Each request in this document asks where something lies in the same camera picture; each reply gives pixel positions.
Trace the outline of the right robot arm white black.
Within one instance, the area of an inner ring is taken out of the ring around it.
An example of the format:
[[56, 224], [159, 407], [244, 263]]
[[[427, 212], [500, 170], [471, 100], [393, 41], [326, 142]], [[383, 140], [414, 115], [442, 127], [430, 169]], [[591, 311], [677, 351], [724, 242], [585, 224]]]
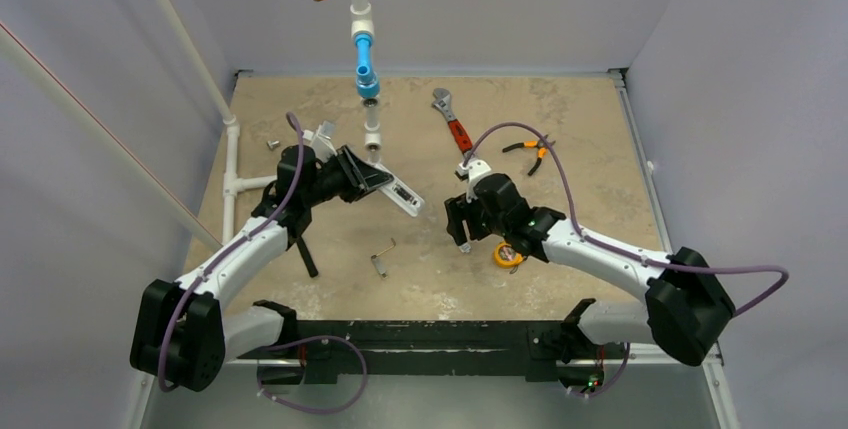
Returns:
[[577, 230], [563, 212], [530, 205], [505, 174], [484, 176], [444, 207], [446, 231], [461, 248], [496, 235], [523, 257], [577, 269], [633, 296], [628, 303], [581, 300], [561, 325], [565, 360], [608, 343], [637, 343], [698, 366], [735, 315], [698, 252], [666, 254]]

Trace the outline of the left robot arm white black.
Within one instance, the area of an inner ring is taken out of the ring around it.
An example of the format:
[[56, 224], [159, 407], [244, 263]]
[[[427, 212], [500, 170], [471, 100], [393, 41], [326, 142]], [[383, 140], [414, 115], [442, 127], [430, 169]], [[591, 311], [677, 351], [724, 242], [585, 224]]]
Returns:
[[199, 392], [223, 363], [258, 347], [284, 358], [297, 348], [298, 331], [286, 320], [292, 309], [262, 301], [254, 306], [260, 323], [228, 329], [223, 311], [260, 270], [291, 248], [310, 277], [319, 271], [303, 235], [313, 207], [338, 198], [363, 199], [394, 182], [343, 146], [322, 161], [307, 146], [285, 148], [275, 177], [238, 235], [210, 259], [173, 282], [156, 279], [143, 291], [130, 346], [132, 368], [156, 376], [162, 389]]

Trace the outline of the white remote control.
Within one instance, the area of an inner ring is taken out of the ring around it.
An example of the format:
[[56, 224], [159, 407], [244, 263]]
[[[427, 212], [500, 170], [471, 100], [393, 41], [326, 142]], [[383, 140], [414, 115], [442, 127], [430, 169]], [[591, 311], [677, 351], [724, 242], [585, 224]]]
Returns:
[[379, 192], [413, 218], [418, 217], [425, 207], [424, 199], [393, 173], [391, 180], [382, 185]]

